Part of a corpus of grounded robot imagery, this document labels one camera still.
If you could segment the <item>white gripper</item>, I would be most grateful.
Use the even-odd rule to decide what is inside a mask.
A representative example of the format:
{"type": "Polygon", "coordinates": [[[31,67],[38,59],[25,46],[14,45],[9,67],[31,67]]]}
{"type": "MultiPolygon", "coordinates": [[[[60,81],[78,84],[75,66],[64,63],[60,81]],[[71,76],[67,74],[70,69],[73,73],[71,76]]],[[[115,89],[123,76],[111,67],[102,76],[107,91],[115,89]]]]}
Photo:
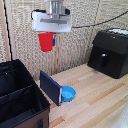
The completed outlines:
{"type": "Polygon", "coordinates": [[[56,33],[68,33],[71,31],[72,20],[69,16],[61,16],[59,19],[51,19],[44,10],[34,10],[31,13],[32,29],[38,32],[54,32],[53,46],[56,42],[56,33]]]}

